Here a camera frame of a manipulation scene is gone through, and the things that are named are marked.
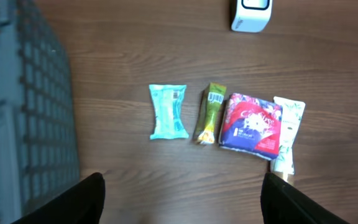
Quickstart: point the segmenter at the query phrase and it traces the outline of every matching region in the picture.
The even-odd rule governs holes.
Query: wood grain surface
[[[267,162],[149,141],[148,84],[186,84],[192,134],[209,82],[306,102],[296,187],[358,223],[358,1],[274,1],[261,34],[229,29],[228,0],[38,0],[70,55],[83,177],[101,172],[101,223],[263,223]]]

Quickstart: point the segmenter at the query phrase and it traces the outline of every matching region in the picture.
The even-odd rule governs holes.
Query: white tube
[[[293,184],[295,170],[292,159],[292,145],[302,120],[305,103],[274,97],[274,103],[283,106],[283,115],[280,134],[280,153],[277,159],[270,162],[270,171],[280,178]]]

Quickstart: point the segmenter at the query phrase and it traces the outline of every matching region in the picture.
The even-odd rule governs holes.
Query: purple and pink package
[[[280,151],[282,106],[233,93],[226,106],[219,145],[267,160]]]

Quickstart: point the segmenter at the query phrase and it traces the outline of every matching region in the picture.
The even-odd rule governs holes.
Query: teal packet
[[[186,85],[149,85],[155,111],[155,129],[150,139],[188,138],[180,120]]]

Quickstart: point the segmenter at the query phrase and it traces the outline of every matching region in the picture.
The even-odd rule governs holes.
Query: packet
[[[274,97],[274,102],[283,106],[280,153],[277,159],[270,163],[270,170],[281,179],[293,185],[295,170],[292,159],[292,145],[301,124],[305,103],[289,100],[281,97]]]
[[[150,139],[188,138],[180,120],[186,85],[149,85],[155,111],[155,129]]]
[[[227,103],[219,145],[275,159],[280,145],[281,115],[280,105],[233,93]]]
[[[215,142],[214,130],[216,117],[222,105],[226,86],[210,83],[203,92],[200,114],[193,139],[200,144],[213,144]]]

